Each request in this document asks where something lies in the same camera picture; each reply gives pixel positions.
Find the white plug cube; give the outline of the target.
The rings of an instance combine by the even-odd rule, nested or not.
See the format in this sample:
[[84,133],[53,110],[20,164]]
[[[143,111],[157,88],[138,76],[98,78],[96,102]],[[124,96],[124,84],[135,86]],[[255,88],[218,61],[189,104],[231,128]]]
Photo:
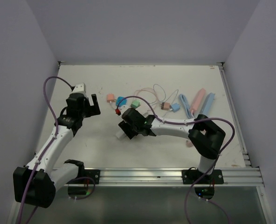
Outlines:
[[117,139],[122,140],[124,137],[126,137],[126,134],[122,130],[120,130],[116,132],[115,136],[117,137]]

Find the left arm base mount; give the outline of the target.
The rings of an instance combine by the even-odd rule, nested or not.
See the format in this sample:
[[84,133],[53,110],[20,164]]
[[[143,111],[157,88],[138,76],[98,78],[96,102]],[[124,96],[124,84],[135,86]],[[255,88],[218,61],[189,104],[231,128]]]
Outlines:
[[77,177],[76,179],[69,181],[68,184],[87,184],[87,183],[92,184],[93,181],[95,184],[99,184],[99,179],[100,179],[99,169],[86,169],[80,177]]

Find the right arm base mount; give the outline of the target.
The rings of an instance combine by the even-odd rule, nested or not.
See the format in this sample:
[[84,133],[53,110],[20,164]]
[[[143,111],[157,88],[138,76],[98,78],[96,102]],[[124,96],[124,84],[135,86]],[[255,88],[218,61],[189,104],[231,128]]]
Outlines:
[[[203,175],[195,167],[183,169],[181,177],[183,184],[193,184],[197,179]],[[220,169],[215,169],[210,175],[205,175],[196,184],[224,184],[223,173]]]

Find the salmon charger plug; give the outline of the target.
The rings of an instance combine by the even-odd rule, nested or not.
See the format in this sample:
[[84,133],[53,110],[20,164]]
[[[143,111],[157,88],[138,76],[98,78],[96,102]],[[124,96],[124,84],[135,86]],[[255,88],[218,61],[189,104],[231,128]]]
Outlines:
[[109,104],[114,103],[116,101],[114,94],[107,94],[106,101]]

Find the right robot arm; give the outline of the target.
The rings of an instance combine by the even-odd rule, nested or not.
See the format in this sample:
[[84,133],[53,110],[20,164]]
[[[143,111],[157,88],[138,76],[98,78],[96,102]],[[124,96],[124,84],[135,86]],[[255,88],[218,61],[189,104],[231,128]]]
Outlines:
[[121,115],[118,124],[125,135],[132,139],[143,136],[173,136],[191,141],[200,154],[196,177],[201,183],[213,178],[213,168],[225,139],[225,132],[205,115],[195,119],[165,119],[157,115],[143,116],[129,108]]

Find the cyan plug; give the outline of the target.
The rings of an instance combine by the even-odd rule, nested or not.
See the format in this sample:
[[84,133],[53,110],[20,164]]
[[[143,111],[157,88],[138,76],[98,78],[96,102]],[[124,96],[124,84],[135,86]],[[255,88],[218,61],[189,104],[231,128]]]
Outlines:
[[127,104],[127,99],[124,99],[124,97],[119,96],[116,100],[116,106],[121,107],[123,105]]

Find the pink power strip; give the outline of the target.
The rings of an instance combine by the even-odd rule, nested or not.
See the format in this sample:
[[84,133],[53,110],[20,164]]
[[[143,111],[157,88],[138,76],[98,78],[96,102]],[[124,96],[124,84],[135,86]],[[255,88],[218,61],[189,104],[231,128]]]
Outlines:
[[195,95],[190,108],[190,111],[192,114],[194,114],[198,110],[205,94],[206,94],[206,90],[204,88],[201,88]]

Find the green plug cube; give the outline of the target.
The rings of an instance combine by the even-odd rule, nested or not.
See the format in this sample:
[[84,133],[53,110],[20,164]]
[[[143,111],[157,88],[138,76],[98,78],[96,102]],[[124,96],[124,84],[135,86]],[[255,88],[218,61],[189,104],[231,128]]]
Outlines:
[[138,100],[133,100],[132,103],[131,103],[131,108],[138,108],[140,107],[140,102]]

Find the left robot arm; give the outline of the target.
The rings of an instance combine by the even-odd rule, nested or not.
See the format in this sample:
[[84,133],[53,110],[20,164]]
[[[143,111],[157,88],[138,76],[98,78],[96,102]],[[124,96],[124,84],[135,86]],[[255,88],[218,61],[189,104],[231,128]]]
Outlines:
[[68,159],[60,168],[54,169],[64,148],[82,127],[83,120],[100,115],[96,94],[91,97],[92,104],[85,94],[71,93],[66,100],[67,106],[55,120],[55,127],[47,142],[27,165],[16,168],[13,181],[17,202],[47,208],[56,192],[67,183],[99,183],[100,171],[86,170],[81,161]]

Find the blue power strip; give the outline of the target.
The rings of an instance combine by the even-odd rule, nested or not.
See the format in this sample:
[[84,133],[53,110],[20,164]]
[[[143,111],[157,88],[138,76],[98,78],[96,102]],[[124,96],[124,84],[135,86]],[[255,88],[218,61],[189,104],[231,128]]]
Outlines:
[[209,93],[206,98],[205,98],[205,101],[202,105],[202,108],[200,110],[200,114],[203,114],[205,116],[208,115],[209,111],[210,111],[210,108],[214,102],[214,97],[215,97],[215,94],[214,93]]

